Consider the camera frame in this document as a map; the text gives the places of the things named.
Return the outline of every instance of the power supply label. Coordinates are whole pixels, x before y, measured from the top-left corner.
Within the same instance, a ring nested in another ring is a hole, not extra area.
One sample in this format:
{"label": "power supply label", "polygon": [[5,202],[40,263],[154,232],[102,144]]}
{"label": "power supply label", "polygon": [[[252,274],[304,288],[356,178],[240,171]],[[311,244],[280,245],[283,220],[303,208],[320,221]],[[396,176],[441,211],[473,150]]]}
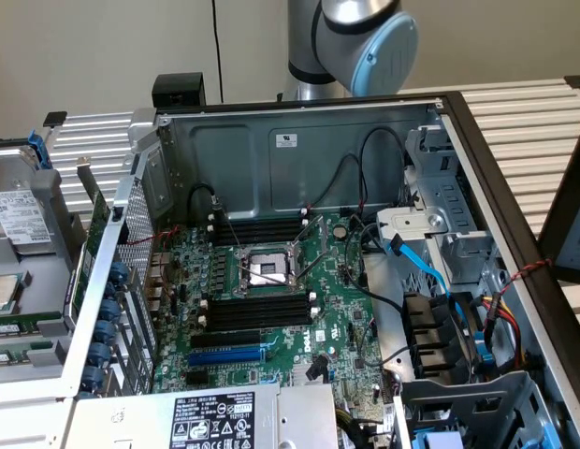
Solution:
{"label": "power supply label", "polygon": [[0,192],[0,223],[14,245],[51,241],[36,198],[30,190]]}
{"label": "power supply label", "polygon": [[177,398],[169,448],[254,448],[254,393]]}

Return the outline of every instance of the white wall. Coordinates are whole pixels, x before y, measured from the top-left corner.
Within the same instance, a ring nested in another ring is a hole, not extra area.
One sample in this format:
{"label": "white wall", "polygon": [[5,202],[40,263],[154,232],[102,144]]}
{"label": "white wall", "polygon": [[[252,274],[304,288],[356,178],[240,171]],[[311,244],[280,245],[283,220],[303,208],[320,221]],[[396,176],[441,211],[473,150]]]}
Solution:
{"label": "white wall", "polygon": [[[285,2],[217,0],[226,102],[283,90]],[[421,32],[407,87],[580,74],[580,0],[403,4]],[[148,106],[156,75],[182,71],[219,102],[209,0],[0,0],[0,137],[50,110]]]}

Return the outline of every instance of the light blue end cap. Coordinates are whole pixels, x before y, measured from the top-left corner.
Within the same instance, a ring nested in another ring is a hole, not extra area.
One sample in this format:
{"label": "light blue end cap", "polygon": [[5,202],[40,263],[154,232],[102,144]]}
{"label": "light blue end cap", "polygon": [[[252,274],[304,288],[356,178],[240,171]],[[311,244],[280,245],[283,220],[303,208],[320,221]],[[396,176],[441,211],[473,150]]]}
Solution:
{"label": "light blue end cap", "polygon": [[400,12],[369,39],[355,67],[353,96],[390,95],[399,91],[413,68],[419,34],[413,17]]}

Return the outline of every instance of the ram slot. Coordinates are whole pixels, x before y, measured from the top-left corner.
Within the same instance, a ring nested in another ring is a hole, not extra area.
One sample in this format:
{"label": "ram slot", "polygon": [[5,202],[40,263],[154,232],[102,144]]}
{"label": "ram slot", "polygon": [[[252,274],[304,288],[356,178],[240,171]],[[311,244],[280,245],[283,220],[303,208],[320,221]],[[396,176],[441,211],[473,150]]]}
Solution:
{"label": "ram slot", "polygon": [[304,326],[312,323],[310,313],[305,295],[211,301],[207,329],[216,332]]}
{"label": "ram slot", "polygon": [[[235,221],[232,226],[241,244],[292,241],[301,230],[298,218]],[[214,246],[237,244],[228,223],[216,224],[214,228],[212,236]]]}

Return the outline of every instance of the black monitor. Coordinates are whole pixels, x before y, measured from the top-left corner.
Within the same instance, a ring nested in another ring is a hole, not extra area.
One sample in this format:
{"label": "black monitor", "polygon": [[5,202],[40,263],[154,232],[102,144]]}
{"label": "black monitor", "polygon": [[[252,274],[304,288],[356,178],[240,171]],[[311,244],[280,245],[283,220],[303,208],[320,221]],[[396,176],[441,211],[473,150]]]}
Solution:
{"label": "black monitor", "polygon": [[580,283],[580,137],[540,235],[558,279]]}

